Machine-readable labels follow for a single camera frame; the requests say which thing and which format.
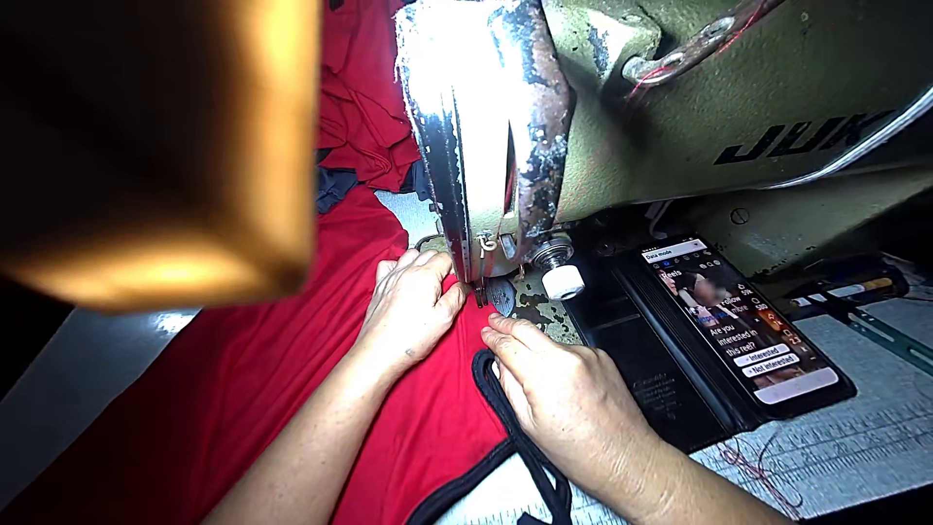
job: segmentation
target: smartphone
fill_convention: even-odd
[[[699,236],[665,240],[641,257],[770,415],[789,417],[854,394],[848,378]]]

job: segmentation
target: red fabric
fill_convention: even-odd
[[[354,168],[371,188],[397,192],[419,157],[395,82],[400,0],[345,0],[324,6],[318,148],[324,167]]]
[[[407,244],[395,216],[363,187],[318,224],[317,262],[300,296],[204,310],[0,522],[203,518],[353,344],[376,262]],[[401,523],[505,439],[470,373],[489,311],[468,298],[434,352],[398,381],[334,523]]]

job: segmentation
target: red thread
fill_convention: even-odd
[[[625,100],[629,100],[630,98],[632,98],[635,95],[635,93],[638,92],[638,88],[640,88],[642,84],[645,83],[645,80],[648,80],[649,78],[652,78],[655,75],[663,71],[667,71],[668,69],[671,69],[671,68],[672,68],[671,65],[661,65],[661,66],[655,67],[651,71],[648,71],[648,74],[641,77],[641,79],[638,80],[638,83],[635,84],[635,87],[633,87],[632,90],[629,92],[629,94],[625,96]]]
[[[735,448],[730,447],[726,443],[720,443],[717,447],[719,449],[719,455],[722,456],[723,461],[726,463],[738,468],[740,471],[744,472],[746,475],[750,476],[752,479],[755,479],[764,487],[769,493],[771,493],[774,500],[777,501],[777,504],[781,506],[781,509],[785,514],[790,515],[794,520],[800,520],[802,518],[800,510],[803,506],[803,495],[797,489],[794,489],[797,492],[799,500],[795,503],[792,503],[787,496],[769,478],[769,475],[774,474],[770,469],[764,468],[764,453],[768,449],[768,446],[777,437],[777,433],[771,436],[770,439],[764,444],[764,447],[761,448],[761,451],[758,453],[758,461],[752,463],[745,457],[745,454],[742,453],[742,444],[745,444],[746,447],[754,450],[754,447],[749,445],[743,439],[734,437]]]
[[[751,27],[751,25],[758,20],[759,14],[761,13],[761,9],[764,7],[766,2],[768,2],[768,0],[761,0],[761,3],[759,4],[758,8],[755,9],[755,12],[752,13],[751,17],[749,17],[748,21],[745,23],[745,26],[743,26],[742,29],[740,29],[738,33],[733,35],[732,38],[730,38],[725,44],[723,44],[722,47],[719,48],[719,51],[717,51],[717,54],[721,53],[722,51],[727,50],[729,46],[732,45],[732,42],[738,39],[739,36],[742,36],[742,33],[744,33],[746,29]]]

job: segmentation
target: phone screen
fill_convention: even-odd
[[[726,366],[762,403],[839,381],[827,361],[702,240],[642,250],[658,280]]]

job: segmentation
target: hand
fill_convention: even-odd
[[[584,490],[604,502],[618,496],[608,492],[626,473],[641,475],[662,441],[612,359],[555,343],[527,320],[493,314],[489,324],[482,340],[498,357],[499,381],[525,433]]]
[[[441,294],[441,283],[452,272],[451,256],[433,249],[410,249],[398,261],[379,262],[353,350],[366,355],[367,367],[397,378],[427,357],[467,299],[462,282]]]

